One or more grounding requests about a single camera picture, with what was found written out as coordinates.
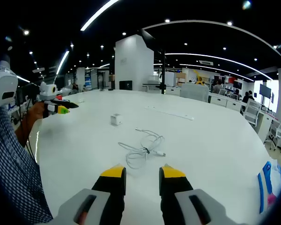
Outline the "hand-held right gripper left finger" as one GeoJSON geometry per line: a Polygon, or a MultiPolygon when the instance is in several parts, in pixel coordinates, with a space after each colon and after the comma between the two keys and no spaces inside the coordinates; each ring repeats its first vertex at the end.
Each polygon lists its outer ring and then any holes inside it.
{"type": "Polygon", "coordinates": [[[117,164],[100,174],[91,189],[83,189],[65,203],[54,225],[119,225],[125,208],[126,168],[117,164]]]}

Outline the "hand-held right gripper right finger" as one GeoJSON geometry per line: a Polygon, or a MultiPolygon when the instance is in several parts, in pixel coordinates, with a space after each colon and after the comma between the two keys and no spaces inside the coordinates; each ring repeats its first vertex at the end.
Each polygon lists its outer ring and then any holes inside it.
{"type": "Polygon", "coordinates": [[[159,169],[161,211],[166,225],[233,225],[226,209],[168,164],[159,169]]]}

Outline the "person's left hand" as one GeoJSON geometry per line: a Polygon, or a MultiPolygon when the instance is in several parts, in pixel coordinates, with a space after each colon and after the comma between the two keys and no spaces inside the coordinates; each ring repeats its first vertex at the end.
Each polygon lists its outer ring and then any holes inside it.
{"type": "Polygon", "coordinates": [[[33,121],[40,120],[43,118],[44,112],[44,103],[36,102],[29,110],[28,110],[28,118],[33,121]]]}

